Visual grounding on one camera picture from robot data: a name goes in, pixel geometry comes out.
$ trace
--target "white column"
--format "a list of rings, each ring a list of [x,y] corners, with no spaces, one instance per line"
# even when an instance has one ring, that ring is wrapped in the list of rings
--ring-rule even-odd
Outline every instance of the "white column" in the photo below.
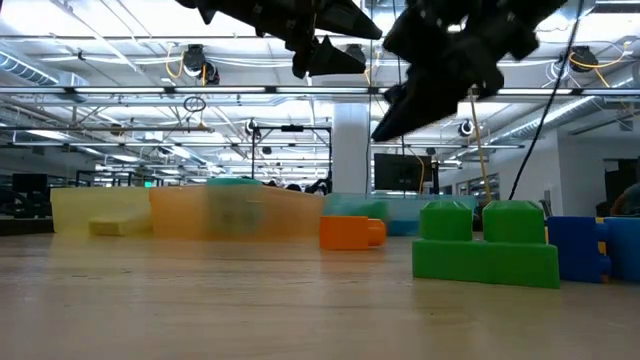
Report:
[[[335,104],[333,115],[333,192],[364,194],[371,189],[368,163],[369,105]]]

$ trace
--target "monitor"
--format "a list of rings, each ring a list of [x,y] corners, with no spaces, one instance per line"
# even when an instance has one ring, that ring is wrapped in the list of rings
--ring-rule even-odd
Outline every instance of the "monitor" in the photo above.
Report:
[[[420,156],[424,163],[423,182],[431,181],[431,156]],[[375,190],[418,191],[422,163],[414,155],[374,154]]]

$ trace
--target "desk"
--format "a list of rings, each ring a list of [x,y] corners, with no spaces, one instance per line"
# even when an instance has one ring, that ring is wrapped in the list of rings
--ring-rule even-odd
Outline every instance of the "desk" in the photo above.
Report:
[[[635,359],[640,287],[411,277],[408,239],[310,245],[10,237],[9,359]]]

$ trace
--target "yellow cable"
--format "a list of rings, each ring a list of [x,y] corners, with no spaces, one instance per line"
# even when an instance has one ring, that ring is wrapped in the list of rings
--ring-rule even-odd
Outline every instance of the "yellow cable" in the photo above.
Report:
[[[611,87],[609,85],[609,83],[607,82],[607,80],[604,79],[604,76],[602,76],[602,73],[600,72],[600,70],[595,69],[596,70],[596,74],[598,74],[598,77],[600,78],[600,80],[602,80],[602,83],[606,86],[606,87]]]
[[[367,80],[367,84],[368,84],[369,86],[371,86],[371,71],[373,71],[373,67],[374,67],[374,66],[375,66],[376,68],[378,68],[377,63],[378,63],[378,61],[379,61],[379,60],[380,60],[380,52],[377,52],[377,53],[376,53],[376,61],[375,61],[375,64],[376,64],[376,65],[374,65],[374,63],[372,63],[372,64],[369,66],[369,68],[368,68],[368,69],[366,69],[366,70],[364,71],[364,78],[365,78],[365,80]]]
[[[418,161],[420,161],[420,165],[422,165],[422,175],[420,175],[420,187],[418,187],[418,195],[422,194],[422,186],[424,184],[424,161],[422,161],[422,159],[420,158],[420,156],[416,155],[416,153],[413,152],[413,150],[411,150],[410,147],[407,148],[409,151],[411,151],[411,153],[413,154],[413,156],[415,156],[416,158],[418,158]]]
[[[606,67],[611,66],[611,65],[615,65],[615,64],[619,63],[620,61],[622,61],[622,59],[624,59],[624,56],[625,56],[624,51],[622,51],[622,54],[620,55],[620,57],[618,59],[612,61],[612,62],[609,62],[609,63],[606,63],[606,64],[602,64],[602,65],[589,65],[589,64],[583,64],[581,62],[573,60],[573,55],[575,55],[575,54],[576,53],[571,53],[571,55],[569,55],[569,60],[572,63],[574,63],[576,65],[580,65],[580,66],[582,66],[584,68],[587,68],[587,69],[602,69],[602,68],[606,68]]]
[[[478,155],[480,155],[480,169],[482,169],[482,179],[484,180],[484,191],[487,193],[487,199],[491,202],[491,188],[489,187],[489,178],[487,177],[487,169],[484,165],[484,151],[482,150],[482,139],[480,138],[480,127],[478,126],[478,116],[476,115],[476,104],[473,100],[473,91],[469,89],[469,99],[471,101],[471,114],[473,116],[473,128],[476,131],[476,140],[478,142]]]
[[[178,75],[174,74],[169,68],[169,59],[171,58],[171,49],[173,48],[173,44],[169,44],[169,50],[167,51],[167,61],[165,62],[165,68],[167,69],[167,74],[174,79],[182,76],[182,66],[184,65],[184,51],[180,54],[180,70],[178,71]]]

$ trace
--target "yellow translucent block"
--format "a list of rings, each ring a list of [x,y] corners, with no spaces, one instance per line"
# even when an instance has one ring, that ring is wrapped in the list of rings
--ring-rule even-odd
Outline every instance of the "yellow translucent block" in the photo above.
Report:
[[[91,235],[131,236],[149,234],[152,231],[150,211],[132,210],[89,220],[89,232]]]
[[[89,235],[91,220],[123,221],[151,213],[149,189],[142,187],[52,189],[51,204],[56,234]]]

